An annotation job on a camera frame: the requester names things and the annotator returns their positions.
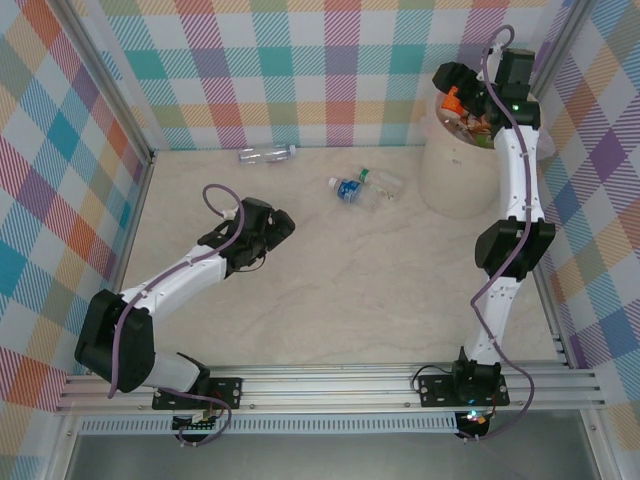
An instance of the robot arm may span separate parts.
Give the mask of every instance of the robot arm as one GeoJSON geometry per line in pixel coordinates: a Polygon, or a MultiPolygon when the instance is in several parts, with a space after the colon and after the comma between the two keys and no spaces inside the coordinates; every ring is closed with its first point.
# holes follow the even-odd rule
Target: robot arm
{"type": "Polygon", "coordinates": [[[203,259],[238,230],[237,216],[204,235],[180,261],[148,281],[120,294],[108,290],[97,293],[89,304],[75,359],[111,381],[115,324],[125,307],[142,292],[142,298],[135,303],[123,325],[117,388],[127,393],[144,385],[207,395],[209,370],[186,355],[156,352],[153,329],[201,290],[264,259],[295,230],[294,222],[282,210],[275,211],[271,205],[253,198],[245,198],[242,205],[245,215],[242,231],[234,243],[218,254],[203,259]],[[183,268],[164,275],[181,264],[183,268]],[[161,276],[166,278],[146,292],[147,285],[161,276]]]}
{"type": "MultiPolygon", "coordinates": [[[[498,345],[502,342],[511,304],[522,280],[540,261],[555,236],[555,226],[544,221],[538,195],[536,147],[540,108],[537,102],[529,99],[533,62],[533,52],[509,48],[503,50],[499,44],[494,46],[487,62],[494,90],[518,123],[524,137],[529,155],[527,165],[516,131],[489,95],[484,75],[476,74],[463,64],[451,62],[441,65],[433,77],[436,88],[444,93],[448,93],[453,86],[457,87],[456,96],[470,113],[477,117],[486,115],[500,159],[499,220],[480,235],[475,248],[476,266],[487,274],[487,283],[505,264],[524,235],[528,208],[526,169],[529,170],[530,232],[524,247],[477,303],[498,345]]],[[[487,330],[478,324],[475,333],[461,348],[458,360],[453,363],[453,392],[460,405],[490,405],[492,399],[495,402],[498,391],[506,391],[504,387],[499,390],[504,385],[500,375],[500,360],[487,330]]],[[[506,395],[502,398],[508,403],[506,395]]]]}

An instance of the orange object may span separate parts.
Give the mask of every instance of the orange object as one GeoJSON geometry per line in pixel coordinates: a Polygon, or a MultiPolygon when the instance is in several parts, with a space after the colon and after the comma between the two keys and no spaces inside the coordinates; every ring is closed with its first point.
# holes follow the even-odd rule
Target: orange object
{"type": "Polygon", "coordinates": [[[462,117],[464,115],[464,108],[460,103],[460,99],[456,97],[457,92],[458,87],[451,87],[451,90],[449,90],[449,93],[446,97],[444,97],[444,100],[442,101],[441,108],[442,110],[445,110],[442,113],[447,116],[450,116],[448,115],[448,112],[453,112],[457,117],[462,117]]]}

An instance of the blue bottle label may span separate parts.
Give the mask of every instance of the blue bottle label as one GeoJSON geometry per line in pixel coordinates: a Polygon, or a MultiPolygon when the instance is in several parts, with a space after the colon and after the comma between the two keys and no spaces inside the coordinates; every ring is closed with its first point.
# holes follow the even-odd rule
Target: blue bottle label
{"type": "Polygon", "coordinates": [[[348,203],[355,203],[359,186],[360,182],[355,180],[343,180],[338,187],[338,198],[348,203]]]}

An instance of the cable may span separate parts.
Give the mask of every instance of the cable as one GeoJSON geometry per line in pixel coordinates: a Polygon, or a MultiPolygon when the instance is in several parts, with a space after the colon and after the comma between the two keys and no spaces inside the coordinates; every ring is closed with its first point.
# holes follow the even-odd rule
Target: cable
{"type": "Polygon", "coordinates": [[[111,388],[109,389],[107,398],[113,398],[113,396],[116,393],[116,390],[118,389],[118,373],[120,368],[120,337],[122,336],[122,328],[124,327],[124,322],[127,319],[127,315],[129,315],[129,312],[131,312],[135,304],[139,302],[140,299],[142,299],[146,293],[149,293],[156,285],[158,285],[163,280],[169,278],[171,275],[173,275],[177,271],[182,270],[183,268],[189,267],[190,265],[198,263],[202,260],[206,260],[207,258],[211,258],[214,255],[217,255],[218,253],[220,253],[222,250],[224,250],[233,242],[235,242],[236,239],[240,236],[240,233],[242,232],[242,228],[244,227],[244,207],[242,206],[242,201],[240,200],[240,197],[238,197],[238,195],[236,195],[236,193],[233,190],[231,190],[229,187],[225,187],[224,185],[212,183],[205,186],[202,189],[202,198],[204,199],[204,202],[207,204],[209,209],[211,209],[211,211],[213,211],[213,213],[215,213],[218,216],[222,216],[222,214],[218,210],[216,210],[213,207],[213,205],[211,205],[211,203],[209,202],[209,199],[207,198],[207,192],[212,188],[218,188],[220,190],[227,192],[229,195],[231,195],[231,197],[233,197],[233,199],[238,204],[238,213],[240,214],[240,221],[238,223],[238,228],[236,228],[236,231],[231,236],[231,238],[227,240],[225,243],[223,243],[222,245],[220,245],[218,248],[208,253],[205,253],[204,255],[200,255],[199,257],[193,258],[191,260],[192,263],[189,263],[186,261],[179,263],[171,267],[169,270],[158,275],[148,285],[142,288],[142,290],[136,293],[135,296],[131,299],[131,301],[127,304],[127,306],[122,311],[120,318],[118,318],[118,322],[116,323],[115,333],[113,335],[113,349],[111,352],[111,388]]]}
{"type": "MultiPolygon", "coordinates": [[[[526,189],[526,195],[525,195],[525,227],[524,227],[524,232],[522,234],[522,237],[520,238],[520,241],[518,242],[516,247],[513,249],[513,251],[509,255],[509,257],[504,261],[504,263],[498,269],[498,271],[493,274],[493,276],[489,279],[489,281],[478,291],[478,293],[476,293],[473,296],[473,298],[471,299],[470,304],[471,304],[471,308],[473,308],[473,311],[476,313],[476,316],[478,317],[478,320],[480,321],[480,324],[482,325],[482,328],[485,330],[485,332],[487,333],[487,336],[489,337],[489,340],[493,344],[493,348],[496,349],[496,352],[498,353],[498,355],[500,355],[500,358],[504,361],[504,363],[506,363],[511,368],[513,368],[517,372],[520,372],[522,375],[524,375],[524,377],[529,381],[530,391],[529,391],[529,398],[527,398],[527,401],[525,402],[524,407],[522,407],[522,410],[520,410],[517,413],[517,415],[510,422],[508,422],[507,424],[501,426],[497,430],[495,430],[495,431],[493,431],[491,433],[488,433],[487,435],[482,437],[483,441],[484,440],[489,440],[490,438],[493,438],[493,437],[495,437],[497,435],[500,435],[501,433],[504,433],[509,428],[511,428],[513,425],[515,425],[517,422],[519,422],[522,419],[522,417],[527,413],[527,410],[529,410],[529,407],[531,406],[531,403],[533,402],[533,396],[535,395],[535,390],[536,390],[535,384],[533,382],[533,378],[531,377],[531,375],[529,373],[527,373],[525,370],[523,370],[522,368],[520,368],[519,366],[517,366],[511,360],[509,360],[509,358],[507,358],[505,353],[502,351],[502,348],[500,348],[500,345],[498,345],[496,337],[493,335],[493,332],[489,328],[489,325],[487,325],[487,322],[482,317],[482,313],[480,313],[480,309],[476,305],[478,300],[485,293],[487,293],[487,291],[491,288],[491,286],[496,282],[496,280],[498,280],[498,278],[500,278],[500,276],[509,267],[509,265],[511,265],[511,262],[513,262],[513,260],[516,258],[516,256],[520,253],[520,251],[524,247],[524,244],[527,242],[527,239],[529,238],[529,232],[531,231],[531,171],[530,171],[530,165],[529,165],[529,152],[527,151],[527,144],[526,144],[526,142],[524,140],[524,136],[522,134],[522,130],[520,130],[520,127],[519,127],[518,123],[516,122],[515,118],[513,118],[513,115],[511,114],[509,109],[506,107],[506,105],[502,102],[500,97],[498,97],[498,95],[496,94],[495,90],[493,89],[493,85],[491,84],[491,79],[489,78],[489,71],[488,71],[488,68],[487,68],[487,60],[489,58],[489,50],[491,49],[495,39],[498,37],[498,35],[503,30],[508,30],[509,31],[509,35],[510,35],[509,36],[509,40],[504,45],[505,48],[508,47],[511,44],[511,42],[513,41],[513,39],[515,37],[515,30],[513,29],[513,26],[511,26],[511,25],[503,25],[503,26],[499,27],[498,29],[496,29],[491,34],[491,37],[487,41],[487,44],[484,47],[484,52],[482,54],[482,74],[484,76],[484,83],[487,86],[487,91],[489,92],[489,95],[491,96],[491,99],[498,106],[498,108],[502,111],[502,113],[504,113],[504,115],[507,117],[507,120],[509,120],[509,122],[511,122],[511,126],[512,126],[512,128],[513,128],[513,130],[514,130],[514,132],[516,134],[516,137],[518,138],[518,143],[520,144],[520,149],[522,150],[522,160],[523,160],[524,165],[525,165],[524,171],[525,171],[525,189],[526,189]]],[[[465,435],[468,438],[474,438],[474,437],[472,437],[471,435],[468,435],[468,434],[464,434],[463,433],[463,435],[465,435]]]]}
{"type": "Polygon", "coordinates": [[[452,372],[448,372],[447,370],[445,370],[444,368],[440,368],[437,365],[425,365],[424,367],[420,367],[420,369],[415,373],[415,375],[413,376],[413,378],[411,379],[411,388],[416,392],[416,393],[420,393],[420,390],[418,390],[416,388],[416,379],[418,378],[418,375],[420,375],[420,372],[422,370],[424,370],[425,368],[435,368],[440,370],[442,373],[446,373],[447,375],[451,375],[452,372]]]}
{"type": "Polygon", "coordinates": [[[258,265],[255,268],[250,268],[249,270],[237,270],[235,273],[249,273],[249,272],[255,272],[256,270],[260,270],[262,268],[262,266],[264,265],[264,262],[267,261],[267,256],[265,255],[264,257],[262,257],[262,262],[260,262],[260,265],[258,265]]]}
{"type": "Polygon", "coordinates": [[[182,436],[182,432],[187,427],[181,427],[178,430],[178,439],[180,440],[182,445],[186,445],[187,447],[200,447],[202,445],[206,445],[207,443],[213,442],[216,438],[219,438],[220,435],[222,435],[224,433],[224,431],[227,428],[229,428],[229,426],[231,425],[231,407],[229,406],[229,404],[227,404],[226,402],[223,402],[222,400],[219,400],[219,399],[213,398],[213,397],[204,397],[202,395],[193,395],[191,393],[178,392],[177,390],[172,390],[171,388],[162,388],[160,390],[162,390],[163,392],[166,392],[166,393],[168,393],[170,395],[177,395],[179,397],[190,398],[192,400],[202,400],[202,401],[205,401],[205,402],[211,402],[214,405],[221,406],[228,413],[227,420],[224,422],[224,425],[222,425],[222,428],[220,430],[218,430],[217,432],[215,432],[215,433],[210,433],[209,435],[207,435],[204,439],[202,439],[199,442],[187,442],[184,439],[184,437],[182,436]]]}

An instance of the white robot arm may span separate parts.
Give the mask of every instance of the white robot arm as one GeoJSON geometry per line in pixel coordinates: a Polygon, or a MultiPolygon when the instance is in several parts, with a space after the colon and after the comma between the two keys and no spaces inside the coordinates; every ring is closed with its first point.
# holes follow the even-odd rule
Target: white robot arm
{"type": "Polygon", "coordinates": [[[198,292],[264,259],[295,230],[295,223],[282,210],[253,198],[241,203],[242,221],[239,215],[225,220],[165,271],[120,294],[97,293],[85,316],[76,360],[109,382],[116,377],[116,386],[124,393],[144,385],[211,396],[209,370],[186,355],[156,352],[153,330],[198,292]],[[115,327],[125,315],[118,344],[115,327]]]}
{"type": "Polygon", "coordinates": [[[491,125],[491,137],[500,159],[500,213],[499,220],[476,242],[476,266],[487,275],[487,283],[481,290],[486,291],[474,297],[481,322],[453,362],[450,378],[437,379],[439,383],[435,383],[436,379],[421,380],[425,391],[439,390],[435,395],[423,396],[423,406],[430,406],[429,398],[460,406],[509,403],[500,374],[502,358],[496,347],[502,342],[522,280],[540,261],[555,236],[555,226],[545,222],[538,195],[536,147],[540,108],[529,98],[534,53],[503,49],[496,44],[485,58],[486,69],[483,67],[481,75],[464,64],[451,62],[441,65],[433,76],[438,90],[448,93],[456,87],[455,95],[462,106],[476,117],[485,116],[491,125]],[[491,80],[492,91],[485,76],[491,80]]]}
{"type": "MultiPolygon", "coordinates": [[[[527,149],[529,151],[529,172],[531,175],[532,221],[544,221],[544,213],[540,206],[536,172],[536,145],[538,131],[531,126],[522,126],[527,149]]],[[[500,158],[500,210],[499,218],[515,218],[525,221],[525,173],[520,145],[513,129],[502,128],[495,136],[494,146],[500,158]]],[[[501,277],[480,299],[479,308],[483,318],[502,344],[502,337],[509,318],[511,304],[522,282],[515,277],[501,277]]],[[[476,331],[465,343],[465,351],[470,359],[480,364],[493,364],[500,361],[500,356],[493,348],[485,329],[479,323],[476,331]]]]}

